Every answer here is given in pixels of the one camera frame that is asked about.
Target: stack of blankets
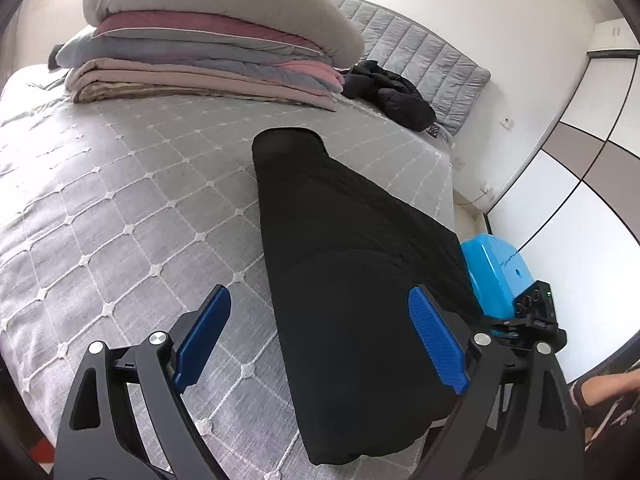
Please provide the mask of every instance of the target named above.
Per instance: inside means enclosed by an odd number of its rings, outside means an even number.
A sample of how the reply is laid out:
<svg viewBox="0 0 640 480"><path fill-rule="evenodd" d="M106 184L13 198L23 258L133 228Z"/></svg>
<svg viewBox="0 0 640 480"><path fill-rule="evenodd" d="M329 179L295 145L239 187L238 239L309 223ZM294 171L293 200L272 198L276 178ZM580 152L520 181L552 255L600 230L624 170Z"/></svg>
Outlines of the stack of blankets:
<svg viewBox="0 0 640 480"><path fill-rule="evenodd" d="M75 102L168 94L337 109L364 40L329 0L83 0L56 56Z"/></svg>

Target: blue device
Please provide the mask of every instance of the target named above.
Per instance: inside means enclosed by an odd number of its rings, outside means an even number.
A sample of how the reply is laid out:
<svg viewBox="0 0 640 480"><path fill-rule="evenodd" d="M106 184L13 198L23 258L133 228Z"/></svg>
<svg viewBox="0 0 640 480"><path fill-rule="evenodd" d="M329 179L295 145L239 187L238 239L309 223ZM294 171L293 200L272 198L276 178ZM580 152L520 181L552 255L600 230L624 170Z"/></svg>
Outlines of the blue device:
<svg viewBox="0 0 640 480"><path fill-rule="evenodd" d="M535 282L520 253L511 244L487 234L461 247L484 314L502 320L514 317L513 300Z"/></svg>

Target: wardrobe door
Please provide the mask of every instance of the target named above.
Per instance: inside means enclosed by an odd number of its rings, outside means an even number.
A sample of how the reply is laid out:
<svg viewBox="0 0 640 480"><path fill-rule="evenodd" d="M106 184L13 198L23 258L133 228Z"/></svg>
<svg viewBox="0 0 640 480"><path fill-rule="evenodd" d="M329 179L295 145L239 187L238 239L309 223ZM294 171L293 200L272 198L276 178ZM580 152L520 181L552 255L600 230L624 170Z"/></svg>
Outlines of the wardrobe door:
<svg viewBox="0 0 640 480"><path fill-rule="evenodd" d="M558 123L542 149L571 171L584 177L604 142L568 124Z"/></svg>
<svg viewBox="0 0 640 480"><path fill-rule="evenodd" d="M578 179L545 152L527 169L488 213L492 233L517 249L560 207Z"/></svg>
<svg viewBox="0 0 640 480"><path fill-rule="evenodd" d="M640 240L640 158L607 142L584 181Z"/></svg>
<svg viewBox="0 0 640 480"><path fill-rule="evenodd" d="M629 97L610 140L640 156L640 66L636 67Z"/></svg>
<svg viewBox="0 0 640 480"><path fill-rule="evenodd" d="M586 184L520 253L533 277L551 284L558 323L568 337L558 353L568 381L640 330L640 246Z"/></svg>
<svg viewBox="0 0 640 480"><path fill-rule="evenodd" d="M635 59L592 59L560 120L606 140L622 110L635 67Z"/></svg>

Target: gray wardrobe panel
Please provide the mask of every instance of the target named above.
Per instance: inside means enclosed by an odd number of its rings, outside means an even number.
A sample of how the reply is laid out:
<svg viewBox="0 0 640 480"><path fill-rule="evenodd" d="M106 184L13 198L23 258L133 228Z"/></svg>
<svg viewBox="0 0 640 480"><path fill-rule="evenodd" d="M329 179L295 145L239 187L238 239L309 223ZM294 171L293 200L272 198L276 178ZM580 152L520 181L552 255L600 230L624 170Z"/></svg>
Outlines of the gray wardrobe panel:
<svg viewBox="0 0 640 480"><path fill-rule="evenodd" d="M596 137L568 124L558 123L542 149L581 178L595 160L602 144L602 140Z"/></svg>
<svg viewBox="0 0 640 480"><path fill-rule="evenodd" d="M584 180L640 238L640 159L607 142Z"/></svg>

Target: mattress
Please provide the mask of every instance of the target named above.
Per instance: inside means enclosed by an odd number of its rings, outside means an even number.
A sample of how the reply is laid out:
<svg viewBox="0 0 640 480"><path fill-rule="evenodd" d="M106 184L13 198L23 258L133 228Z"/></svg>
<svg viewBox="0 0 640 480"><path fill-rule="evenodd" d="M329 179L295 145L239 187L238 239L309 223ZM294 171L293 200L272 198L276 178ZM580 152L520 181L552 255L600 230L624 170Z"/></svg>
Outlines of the mattress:
<svg viewBox="0 0 640 480"><path fill-rule="evenodd" d="M445 143L357 102L338 111L169 96L78 105L49 91L44 66L16 73L0 100L0 351L47 438L56 440L74 372L94 340L141 342L197 309L217 284L233 306L183 398L230 478L409 476L422 440L383 458L312 466L278 342L260 239L251 143L305 126L329 154L453 228ZM136 386L149 457L166 467Z"/></svg>

